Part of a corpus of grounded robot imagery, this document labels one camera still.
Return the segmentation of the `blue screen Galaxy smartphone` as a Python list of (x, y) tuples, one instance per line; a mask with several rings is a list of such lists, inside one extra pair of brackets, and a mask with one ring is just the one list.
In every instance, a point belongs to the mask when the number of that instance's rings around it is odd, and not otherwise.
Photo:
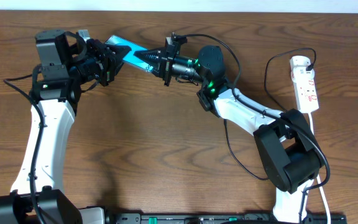
[(119, 46), (119, 47), (123, 47), (123, 46), (129, 47), (130, 51), (123, 58), (123, 61), (145, 72), (149, 72), (149, 73), (152, 72), (153, 66), (149, 65), (147, 62), (142, 61), (141, 59), (139, 59), (134, 55), (136, 51), (147, 50), (143, 46), (135, 44), (129, 40), (126, 40), (116, 35), (110, 36), (110, 38), (107, 41), (105, 41), (105, 44)]

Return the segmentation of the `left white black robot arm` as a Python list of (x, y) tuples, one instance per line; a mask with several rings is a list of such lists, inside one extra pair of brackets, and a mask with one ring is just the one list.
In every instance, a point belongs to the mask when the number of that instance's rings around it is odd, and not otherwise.
[(77, 208), (65, 196), (63, 168), (82, 85), (107, 86), (130, 52), (87, 31), (46, 30), (35, 36), (40, 63), (31, 74), (32, 124), (19, 174), (0, 196), (0, 223), (109, 223), (103, 207)]

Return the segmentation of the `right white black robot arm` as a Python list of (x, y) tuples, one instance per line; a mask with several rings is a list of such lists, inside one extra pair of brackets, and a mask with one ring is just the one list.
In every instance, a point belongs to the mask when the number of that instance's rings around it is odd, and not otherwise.
[(253, 135), (266, 179), (276, 187), (274, 218), (303, 223), (308, 193), (325, 184), (314, 180), (320, 168), (329, 166), (305, 117), (296, 109), (272, 110), (244, 96), (226, 77), (223, 42), (204, 46), (195, 58), (182, 56), (180, 49), (187, 38), (173, 35), (164, 47), (137, 50), (134, 56), (166, 85), (171, 78), (200, 85), (197, 96), (205, 111)]

